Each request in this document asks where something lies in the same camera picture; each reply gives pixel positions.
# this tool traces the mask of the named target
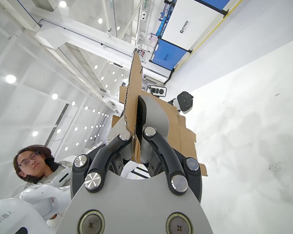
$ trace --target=glasses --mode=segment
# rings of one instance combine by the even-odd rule
[[[22,161],[19,166],[22,166],[23,168],[27,167],[30,164],[30,160],[36,160],[39,155],[39,152],[34,152],[29,156],[29,159],[25,159],[24,161]]]

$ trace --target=metal screw cap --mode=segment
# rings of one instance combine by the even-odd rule
[[[101,234],[104,232],[105,222],[103,215],[98,211],[89,211],[80,220],[80,234]]]
[[[182,175],[174,175],[171,178],[171,185],[179,193],[183,193],[188,189],[187,179]]]
[[[85,155],[78,155],[76,157],[76,159],[74,160],[74,165],[77,167],[77,168],[80,168],[82,166],[84,166],[87,162],[87,156]]]
[[[89,174],[87,174],[86,178],[85,178],[85,187],[88,190],[94,190],[96,189],[100,183],[101,183],[101,175],[97,172],[91,172]]]
[[[112,137],[107,137],[107,140],[106,140],[106,145],[110,144],[112,142],[114,138]]]
[[[177,216],[171,219],[169,223],[169,233],[170,234],[189,234],[189,226],[187,222]]]
[[[154,137],[156,134],[156,130],[152,127],[146,127],[144,129],[144,133],[147,137]]]
[[[131,137],[130,132],[127,130],[119,134],[119,138],[123,141],[128,141],[130,137]]]
[[[187,216],[182,213],[173,213],[166,221],[166,233],[193,234],[193,227]]]
[[[199,163],[194,158],[188,158],[186,160],[186,165],[191,171],[197,171],[200,167]]]

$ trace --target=cardboard box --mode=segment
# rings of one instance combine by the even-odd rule
[[[152,97],[167,114],[169,121],[169,132],[167,140],[169,145],[185,157],[193,157],[197,160],[194,145],[196,142],[196,135],[191,130],[186,128],[186,118],[178,113],[175,106],[172,106],[166,101],[161,100],[142,90],[142,65],[139,59],[139,55],[135,53],[130,69],[128,86],[120,87],[119,93],[119,101],[125,105],[124,120],[126,123],[126,129],[133,137],[133,161],[141,163],[140,143],[135,133],[138,96],[141,95]],[[200,168],[202,176],[207,176],[205,165],[200,164]]]

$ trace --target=joyson logo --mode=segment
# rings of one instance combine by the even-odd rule
[[[187,30],[188,26],[190,25],[190,22],[187,20],[185,24],[183,25],[182,29],[180,30],[180,33],[183,33]]]

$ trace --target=white floor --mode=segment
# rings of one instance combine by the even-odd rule
[[[293,234],[293,41],[191,93],[215,234]]]

